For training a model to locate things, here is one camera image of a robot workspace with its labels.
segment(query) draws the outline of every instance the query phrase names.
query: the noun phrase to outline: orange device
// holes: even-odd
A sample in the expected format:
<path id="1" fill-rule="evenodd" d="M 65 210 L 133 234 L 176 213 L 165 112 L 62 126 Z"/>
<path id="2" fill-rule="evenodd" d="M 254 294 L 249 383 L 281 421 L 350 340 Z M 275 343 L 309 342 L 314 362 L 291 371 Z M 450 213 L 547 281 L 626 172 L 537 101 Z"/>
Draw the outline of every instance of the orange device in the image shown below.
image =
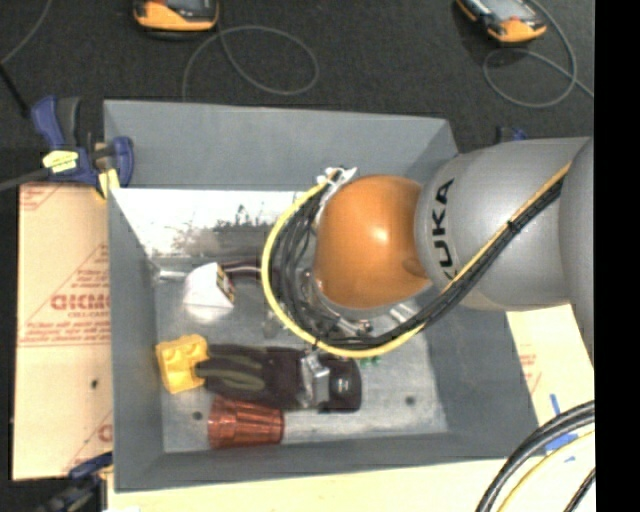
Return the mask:
<path id="1" fill-rule="evenodd" d="M 524 43 L 547 30 L 544 20 L 523 0 L 456 0 L 456 4 L 501 43 Z"/>
<path id="2" fill-rule="evenodd" d="M 133 17 L 150 35 L 168 38 L 211 30 L 218 21 L 216 0 L 135 0 Z"/>

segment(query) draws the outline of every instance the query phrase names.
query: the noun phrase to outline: blue clamp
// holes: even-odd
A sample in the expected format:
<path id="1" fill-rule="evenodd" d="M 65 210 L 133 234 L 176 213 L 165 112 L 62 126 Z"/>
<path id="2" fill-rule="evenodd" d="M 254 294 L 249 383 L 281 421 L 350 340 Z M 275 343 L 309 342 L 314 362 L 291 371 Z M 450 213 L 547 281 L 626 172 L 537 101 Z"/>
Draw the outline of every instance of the blue clamp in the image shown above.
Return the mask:
<path id="1" fill-rule="evenodd" d="M 134 168 L 133 143 L 128 137 L 115 137 L 105 149 L 89 154 L 86 148 L 76 142 L 75 122 L 79 98 L 58 100 L 54 95 L 46 96 L 31 108 L 31 120 L 37 132 L 46 140 L 49 150 L 72 151 L 74 160 L 64 170 L 48 168 L 50 181 L 76 181 L 95 187 L 105 193 L 100 175 L 104 171 L 95 166 L 95 160 L 102 157 L 113 158 L 120 186 L 131 181 Z"/>
<path id="2" fill-rule="evenodd" d="M 113 464 L 113 453 L 107 452 L 83 462 L 73 468 L 68 478 L 72 485 L 53 496 L 47 503 L 38 506 L 34 512 L 74 512 L 82 508 L 103 481 L 98 472 Z"/>

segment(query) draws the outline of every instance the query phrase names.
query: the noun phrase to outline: black object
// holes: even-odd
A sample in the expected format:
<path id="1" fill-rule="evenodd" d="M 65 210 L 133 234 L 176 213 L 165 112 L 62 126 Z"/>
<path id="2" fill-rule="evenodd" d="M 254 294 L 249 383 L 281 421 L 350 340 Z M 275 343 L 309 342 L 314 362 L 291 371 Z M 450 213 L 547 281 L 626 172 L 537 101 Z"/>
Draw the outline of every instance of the black object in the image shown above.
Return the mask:
<path id="1" fill-rule="evenodd" d="M 306 388 L 302 350 L 283 347 L 244 347 L 210 345 L 207 361 L 196 365 L 197 376 L 206 379 L 207 389 L 226 398 L 259 403 L 282 410 L 304 407 Z M 353 360 L 319 354 L 318 361 L 329 369 L 325 386 L 326 400 L 317 404 L 321 410 L 356 411 L 362 400 L 358 365 Z"/>

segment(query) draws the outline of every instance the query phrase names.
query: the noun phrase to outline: kuka logo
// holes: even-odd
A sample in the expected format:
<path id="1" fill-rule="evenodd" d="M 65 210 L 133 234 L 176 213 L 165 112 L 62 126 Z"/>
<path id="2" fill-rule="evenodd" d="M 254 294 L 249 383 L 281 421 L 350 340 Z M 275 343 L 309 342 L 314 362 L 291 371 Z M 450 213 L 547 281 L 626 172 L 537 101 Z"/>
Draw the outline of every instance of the kuka logo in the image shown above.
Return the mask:
<path id="1" fill-rule="evenodd" d="M 51 297 L 51 307 L 57 311 L 76 309 L 108 309 L 111 306 L 107 294 L 59 294 Z"/>
<path id="2" fill-rule="evenodd" d="M 431 236 L 433 238 L 433 246 L 436 251 L 440 253 L 438 263 L 445 276 L 449 279 L 453 279 L 456 272 L 451 272 L 453 267 L 453 258 L 451 257 L 451 251 L 449 250 L 449 244 L 447 242 L 447 226 L 445 223 L 445 216 L 447 214 L 447 194 L 449 193 L 449 187 L 453 184 L 454 178 L 440 185 L 436 192 L 436 204 L 431 211 L 431 220 L 433 221 L 433 229 L 431 230 Z"/>

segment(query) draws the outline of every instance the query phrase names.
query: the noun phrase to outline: yellow object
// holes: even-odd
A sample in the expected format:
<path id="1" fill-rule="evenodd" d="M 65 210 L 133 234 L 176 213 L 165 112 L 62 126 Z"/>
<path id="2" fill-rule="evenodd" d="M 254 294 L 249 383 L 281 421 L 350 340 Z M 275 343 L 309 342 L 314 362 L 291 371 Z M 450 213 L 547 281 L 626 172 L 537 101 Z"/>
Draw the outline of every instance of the yellow object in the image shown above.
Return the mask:
<path id="1" fill-rule="evenodd" d="M 47 153 L 42 159 L 42 164 L 51 169 L 54 174 L 68 171 L 76 166 L 78 153 L 75 151 L 63 151 L 56 149 L 51 153 Z"/>
<path id="2" fill-rule="evenodd" d="M 194 372 L 196 363 L 209 359 L 207 340 L 198 334 L 181 336 L 177 340 L 162 341 L 156 345 L 162 383 L 171 394 L 197 388 L 204 379 Z"/>
<path id="3" fill-rule="evenodd" d="M 98 175 L 98 181 L 100 182 L 102 197 L 105 199 L 109 196 L 109 190 L 120 188 L 120 178 L 118 178 L 118 173 L 115 169 L 101 172 Z"/>

